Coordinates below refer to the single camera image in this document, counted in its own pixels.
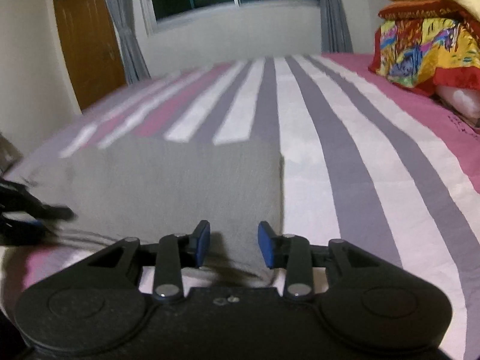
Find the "grey right curtain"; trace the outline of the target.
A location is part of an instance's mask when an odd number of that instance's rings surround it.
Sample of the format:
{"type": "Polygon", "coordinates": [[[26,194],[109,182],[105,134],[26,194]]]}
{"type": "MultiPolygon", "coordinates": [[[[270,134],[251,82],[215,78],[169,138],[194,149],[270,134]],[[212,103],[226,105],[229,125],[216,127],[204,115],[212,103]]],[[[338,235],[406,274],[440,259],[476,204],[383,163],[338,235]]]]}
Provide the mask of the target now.
{"type": "Polygon", "coordinates": [[[319,0],[321,50],[326,53],[352,53],[352,38],[343,0],[319,0]]]}

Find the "pink grey striped bedsheet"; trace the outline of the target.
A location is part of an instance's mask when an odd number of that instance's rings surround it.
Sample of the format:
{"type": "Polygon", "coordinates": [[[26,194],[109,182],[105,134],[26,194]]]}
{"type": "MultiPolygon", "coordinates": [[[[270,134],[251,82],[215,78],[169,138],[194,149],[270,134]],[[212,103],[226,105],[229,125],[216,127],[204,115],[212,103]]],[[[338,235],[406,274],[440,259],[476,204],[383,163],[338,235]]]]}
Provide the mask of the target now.
{"type": "Polygon", "coordinates": [[[67,155],[120,138],[222,144],[263,138],[284,158],[287,233],[343,238],[445,291],[442,349],[479,357],[479,135],[433,100],[368,69],[365,55],[222,63],[123,88],[10,174],[33,185],[67,155]]]}

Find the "grey curtain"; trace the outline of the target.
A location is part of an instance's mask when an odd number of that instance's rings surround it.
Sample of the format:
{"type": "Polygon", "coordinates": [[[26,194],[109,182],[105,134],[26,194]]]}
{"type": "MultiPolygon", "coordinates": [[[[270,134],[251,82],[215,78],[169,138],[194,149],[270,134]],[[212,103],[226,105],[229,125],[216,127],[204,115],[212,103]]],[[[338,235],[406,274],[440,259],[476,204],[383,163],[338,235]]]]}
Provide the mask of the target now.
{"type": "Polygon", "coordinates": [[[343,0],[319,0],[321,50],[326,53],[352,53],[352,38],[343,0]]]}
{"type": "Polygon", "coordinates": [[[118,33],[124,74],[129,85],[150,77],[134,28],[133,0],[105,0],[118,33]]]}

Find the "white pillow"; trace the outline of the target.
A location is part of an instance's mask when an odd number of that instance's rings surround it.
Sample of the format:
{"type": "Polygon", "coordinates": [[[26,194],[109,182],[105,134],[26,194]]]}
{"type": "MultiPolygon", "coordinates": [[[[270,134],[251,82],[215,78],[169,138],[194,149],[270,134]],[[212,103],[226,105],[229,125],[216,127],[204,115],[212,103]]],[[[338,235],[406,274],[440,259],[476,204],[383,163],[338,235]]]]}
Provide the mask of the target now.
{"type": "Polygon", "coordinates": [[[479,91],[439,85],[436,94],[461,116],[475,123],[479,120],[479,91]]]}

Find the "brown wooden door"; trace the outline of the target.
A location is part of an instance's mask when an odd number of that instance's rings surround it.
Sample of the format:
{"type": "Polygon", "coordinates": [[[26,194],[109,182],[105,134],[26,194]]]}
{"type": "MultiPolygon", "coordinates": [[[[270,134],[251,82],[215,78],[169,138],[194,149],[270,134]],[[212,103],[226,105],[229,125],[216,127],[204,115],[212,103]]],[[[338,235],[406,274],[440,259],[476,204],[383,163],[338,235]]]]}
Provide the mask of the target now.
{"type": "Polygon", "coordinates": [[[53,0],[58,36],[79,108],[83,111],[126,85],[105,0],[53,0]]]}

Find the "grey pants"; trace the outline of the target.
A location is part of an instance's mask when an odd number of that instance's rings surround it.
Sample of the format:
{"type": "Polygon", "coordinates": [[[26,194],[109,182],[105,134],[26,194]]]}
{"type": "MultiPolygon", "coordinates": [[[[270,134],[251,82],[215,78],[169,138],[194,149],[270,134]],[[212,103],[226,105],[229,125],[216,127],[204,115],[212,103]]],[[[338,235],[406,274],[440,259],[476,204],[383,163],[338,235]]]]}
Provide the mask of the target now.
{"type": "Polygon", "coordinates": [[[154,244],[207,220],[205,264],[186,275],[258,287],[273,278],[257,231],[263,221],[281,228],[282,172],[281,152],[269,141],[214,145],[126,136],[105,149],[26,161],[10,178],[42,202],[73,211],[73,220],[55,228],[55,244],[89,251],[126,237],[154,244]]]}

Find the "grey left curtain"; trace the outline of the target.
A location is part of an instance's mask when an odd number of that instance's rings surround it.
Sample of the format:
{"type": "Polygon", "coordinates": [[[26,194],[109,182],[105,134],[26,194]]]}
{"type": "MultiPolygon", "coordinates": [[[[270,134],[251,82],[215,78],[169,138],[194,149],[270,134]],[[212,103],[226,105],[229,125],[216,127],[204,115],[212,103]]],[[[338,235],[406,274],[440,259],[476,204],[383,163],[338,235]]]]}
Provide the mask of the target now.
{"type": "Polygon", "coordinates": [[[105,0],[118,33],[124,74],[129,85],[150,77],[134,28],[133,0],[105,0]]]}

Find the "colourful red yellow blanket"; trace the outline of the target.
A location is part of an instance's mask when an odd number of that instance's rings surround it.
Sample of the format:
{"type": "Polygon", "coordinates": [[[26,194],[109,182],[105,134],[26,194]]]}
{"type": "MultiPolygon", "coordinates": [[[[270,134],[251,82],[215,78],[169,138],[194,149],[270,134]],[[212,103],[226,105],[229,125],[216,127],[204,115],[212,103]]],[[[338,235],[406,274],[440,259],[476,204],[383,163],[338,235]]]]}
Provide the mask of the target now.
{"type": "Polygon", "coordinates": [[[479,20],[461,5],[400,1],[378,16],[371,72],[425,96],[439,86],[479,90],[479,20]]]}

